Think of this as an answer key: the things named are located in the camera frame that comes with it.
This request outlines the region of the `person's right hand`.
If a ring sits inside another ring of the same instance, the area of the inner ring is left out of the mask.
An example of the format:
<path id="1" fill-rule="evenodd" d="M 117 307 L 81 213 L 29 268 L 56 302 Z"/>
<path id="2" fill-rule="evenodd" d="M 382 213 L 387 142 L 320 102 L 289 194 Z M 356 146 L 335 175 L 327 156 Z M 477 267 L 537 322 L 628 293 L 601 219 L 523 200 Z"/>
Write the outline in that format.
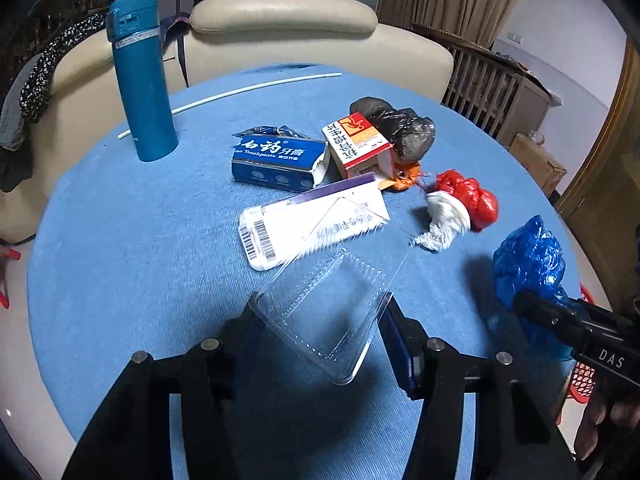
<path id="1" fill-rule="evenodd" d="M 594 388 L 574 440 L 578 460 L 585 460 L 597 447 L 603 436 L 600 427 L 607 418 L 617 427 L 634 430 L 639 422 L 639 403 L 620 401 L 608 406 L 606 394 L 600 388 Z"/>

